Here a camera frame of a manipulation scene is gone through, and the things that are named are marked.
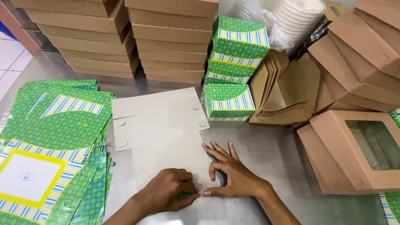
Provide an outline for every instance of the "stainless steel table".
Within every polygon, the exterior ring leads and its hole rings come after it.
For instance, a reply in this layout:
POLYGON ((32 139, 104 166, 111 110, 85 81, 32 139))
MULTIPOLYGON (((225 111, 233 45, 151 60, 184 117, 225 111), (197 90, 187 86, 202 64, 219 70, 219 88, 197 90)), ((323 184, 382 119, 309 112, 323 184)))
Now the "stainless steel table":
MULTIPOLYGON (((111 78, 75 74, 56 52, 39 52, 22 72, 6 97, 0 102, 0 129, 5 125, 17 90, 27 81, 44 79, 97 79, 101 91, 118 98, 187 88, 191 84, 111 78)), ((195 85, 201 97, 200 85, 195 85)), ((301 141, 291 126, 251 124, 248 122, 210 122, 201 131, 204 142, 215 139, 223 147, 232 140, 242 162, 256 175, 268 180, 283 202, 303 225, 385 225, 388 224, 378 195, 322 195, 301 141)), ((106 144, 114 146, 110 126, 106 144)), ((109 156, 113 178, 104 220, 116 212, 136 192, 130 151, 109 156)), ((159 213, 143 219, 149 225, 259 225, 270 224, 254 198, 199 198, 179 212, 159 213)))

